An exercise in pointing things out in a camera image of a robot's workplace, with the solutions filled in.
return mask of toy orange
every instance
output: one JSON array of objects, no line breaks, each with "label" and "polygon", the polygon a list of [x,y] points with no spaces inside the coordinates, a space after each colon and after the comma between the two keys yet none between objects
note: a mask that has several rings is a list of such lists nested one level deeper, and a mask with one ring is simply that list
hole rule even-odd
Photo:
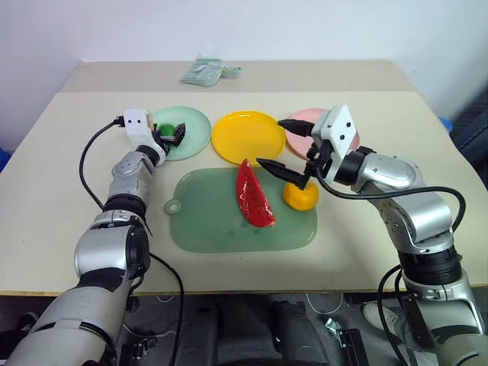
[{"label": "toy orange", "polygon": [[290,206],[298,211],[312,210],[319,201],[319,189],[315,183],[309,181],[303,191],[296,185],[287,183],[283,189],[283,199]]}]

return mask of toy watermelon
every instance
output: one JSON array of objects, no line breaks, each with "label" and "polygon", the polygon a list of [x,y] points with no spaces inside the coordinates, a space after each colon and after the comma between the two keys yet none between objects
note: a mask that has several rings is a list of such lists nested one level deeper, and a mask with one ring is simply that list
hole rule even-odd
[{"label": "toy watermelon", "polygon": [[244,159],[239,168],[236,189],[237,203],[249,223],[257,227],[273,226],[276,223],[271,205],[248,159]]}]

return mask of green object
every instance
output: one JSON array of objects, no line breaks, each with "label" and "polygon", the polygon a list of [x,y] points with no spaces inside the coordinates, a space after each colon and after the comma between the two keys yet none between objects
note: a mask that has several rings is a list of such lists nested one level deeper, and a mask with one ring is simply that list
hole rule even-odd
[{"label": "green object", "polygon": [[170,147],[166,160],[183,160],[199,153],[210,140],[212,125],[205,114],[190,107],[169,107],[152,112],[152,119],[158,125],[159,132],[174,129],[185,124],[185,138],[178,147]]},{"label": "green object", "polygon": [[171,124],[162,124],[158,126],[158,131],[161,136],[173,136],[175,134],[175,126]]},{"label": "green object", "polygon": [[214,86],[220,78],[233,79],[241,73],[240,67],[224,67],[221,59],[197,59],[180,82],[199,86]]},{"label": "green object", "polygon": [[237,169],[198,169],[185,175],[165,205],[172,238],[189,252],[263,252],[301,248],[317,231],[315,208],[296,211],[281,196],[285,182],[263,169],[256,175],[276,224],[258,228],[241,214],[236,199]]}]

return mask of white cable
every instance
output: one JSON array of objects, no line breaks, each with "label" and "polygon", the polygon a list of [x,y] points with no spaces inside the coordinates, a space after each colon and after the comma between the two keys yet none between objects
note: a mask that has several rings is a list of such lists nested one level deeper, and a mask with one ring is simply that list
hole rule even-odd
[{"label": "white cable", "polygon": [[160,303],[168,303],[169,301],[173,300],[175,297],[173,295],[171,295],[170,297],[168,297],[167,299],[162,299],[161,297],[159,296],[156,296],[156,298],[158,299],[158,301]]},{"label": "white cable", "polygon": [[132,334],[134,337],[139,337],[139,338],[149,338],[149,337],[155,337],[155,338],[162,338],[169,336],[170,334],[176,334],[174,330],[169,330],[167,332],[161,333],[161,334],[137,334],[135,333],[131,328],[126,323],[122,323],[122,326],[124,327],[125,330],[127,330],[130,334]]},{"label": "white cable", "polygon": [[318,311],[315,307],[313,307],[313,305],[310,302],[310,298],[308,297],[308,294],[307,293],[305,293],[305,297],[307,298],[307,301],[308,301],[308,304],[310,305],[310,308],[314,312],[316,312],[317,314],[320,314],[320,315],[329,315],[329,314],[335,313],[342,306],[342,300],[344,299],[344,293],[341,292],[341,299],[339,300],[339,305],[337,305],[334,309],[332,309],[330,311]]}]

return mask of beige tabletop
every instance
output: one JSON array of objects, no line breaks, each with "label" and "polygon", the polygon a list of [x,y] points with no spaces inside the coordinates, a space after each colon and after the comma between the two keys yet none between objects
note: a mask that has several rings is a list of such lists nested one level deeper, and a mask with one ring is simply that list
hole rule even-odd
[{"label": "beige tabletop", "polygon": [[[446,185],[463,193],[467,212],[455,245],[471,284],[488,284],[488,194],[438,118],[395,66],[382,61],[332,62],[331,72],[327,62],[232,65],[243,67],[242,78],[222,80],[212,89],[178,84],[187,63],[80,66],[0,174],[0,294],[58,294],[75,285],[75,246],[98,213],[79,182],[83,147],[123,109],[172,105],[197,108],[214,124],[238,110],[264,111],[280,119],[304,108],[347,104],[361,144],[412,159],[428,185]],[[314,78],[306,77],[309,88],[300,83],[304,70],[322,70]],[[270,79],[263,82],[259,75]],[[279,90],[270,85],[278,85]],[[85,177],[102,200],[108,193],[111,167],[130,149],[122,129],[109,130],[91,148]],[[292,169],[303,169],[304,161],[288,148],[278,159]],[[397,252],[370,204],[340,200],[325,191],[317,206],[316,238],[301,249],[183,251],[171,238],[164,203],[187,172],[228,166],[210,143],[190,159],[166,162],[155,174],[147,212],[154,235],[151,250],[178,270],[188,292],[373,290],[382,274],[398,263]],[[455,199],[445,199],[455,214]],[[153,262],[140,292],[176,290],[174,278]]]}]

